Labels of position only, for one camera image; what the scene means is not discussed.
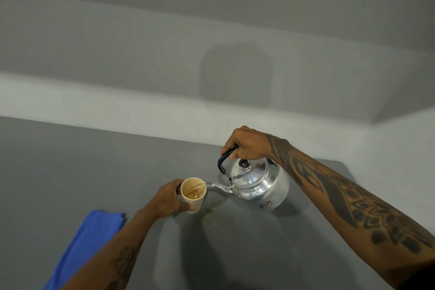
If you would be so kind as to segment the silver metal kettle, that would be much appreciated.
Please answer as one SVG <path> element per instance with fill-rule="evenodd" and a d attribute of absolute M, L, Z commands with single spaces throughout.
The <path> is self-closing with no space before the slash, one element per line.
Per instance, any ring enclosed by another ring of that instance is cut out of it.
<path fill-rule="evenodd" d="M 218 183 L 205 183 L 204 186 L 218 188 L 264 211 L 275 209 L 287 197 L 288 175 L 267 157 L 257 160 L 237 159 L 227 172 L 223 163 L 238 148 L 239 145 L 235 144 L 217 162 L 220 172 L 228 179 L 229 186 Z"/>

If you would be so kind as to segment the blue folded cloth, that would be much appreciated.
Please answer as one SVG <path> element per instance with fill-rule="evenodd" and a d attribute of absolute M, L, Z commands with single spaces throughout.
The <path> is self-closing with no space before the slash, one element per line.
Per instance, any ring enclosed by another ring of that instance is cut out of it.
<path fill-rule="evenodd" d="M 122 229 L 125 213 L 92 210 L 83 220 L 43 290 L 63 285 Z"/>

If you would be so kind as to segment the cream paper cup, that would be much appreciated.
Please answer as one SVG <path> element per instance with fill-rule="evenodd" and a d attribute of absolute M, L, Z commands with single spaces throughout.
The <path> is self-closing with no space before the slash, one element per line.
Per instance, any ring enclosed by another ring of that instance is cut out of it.
<path fill-rule="evenodd" d="M 199 212 L 207 192 L 205 182 L 195 177 L 185 179 L 181 184 L 180 192 L 183 200 L 193 205 L 193 210 L 189 210 L 187 213 L 196 214 Z"/>

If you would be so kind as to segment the person's right hand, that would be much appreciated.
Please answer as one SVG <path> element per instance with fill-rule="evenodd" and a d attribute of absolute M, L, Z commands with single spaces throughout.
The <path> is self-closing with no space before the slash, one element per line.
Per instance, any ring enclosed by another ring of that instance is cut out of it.
<path fill-rule="evenodd" d="M 286 146 L 288 141 L 272 134 L 242 126 L 233 130 L 231 136 L 220 151 L 220 154 L 224 155 L 232 147 L 237 145 L 238 148 L 230 155 L 232 159 L 259 160 L 261 158 L 269 158 L 274 160 L 278 157 L 278 146 L 282 144 Z"/>

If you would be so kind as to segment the person's left forearm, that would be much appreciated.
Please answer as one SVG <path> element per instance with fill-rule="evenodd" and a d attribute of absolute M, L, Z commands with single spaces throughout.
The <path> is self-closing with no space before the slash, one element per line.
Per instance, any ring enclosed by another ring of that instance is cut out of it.
<path fill-rule="evenodd" d="M 139 210 L 60 290 L 126 290 L 144 239 L 160 218 L 150 206 Z"/>

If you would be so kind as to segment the person's left hand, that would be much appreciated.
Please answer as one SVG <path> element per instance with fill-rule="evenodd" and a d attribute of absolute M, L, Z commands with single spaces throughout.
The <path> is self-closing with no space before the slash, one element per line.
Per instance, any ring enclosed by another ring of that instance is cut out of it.
<path fill-rule="evenodd" d="M 184 180 L 175 179 L 162 185 L 154 197 L 144 207 L 145 214 L 153 221 L 168 217 L 176 212 L 177 194 Z"/>

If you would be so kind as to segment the person's right forearm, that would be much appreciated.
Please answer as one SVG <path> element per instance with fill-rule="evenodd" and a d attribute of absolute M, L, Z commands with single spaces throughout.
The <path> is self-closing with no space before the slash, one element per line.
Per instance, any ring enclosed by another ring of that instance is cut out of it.
<path fill-rule="evenodd" d="M 435 236 L 360 185 L 266 134 L 270 156 L 340 237 L 395 290 L 435 290 Z"/>

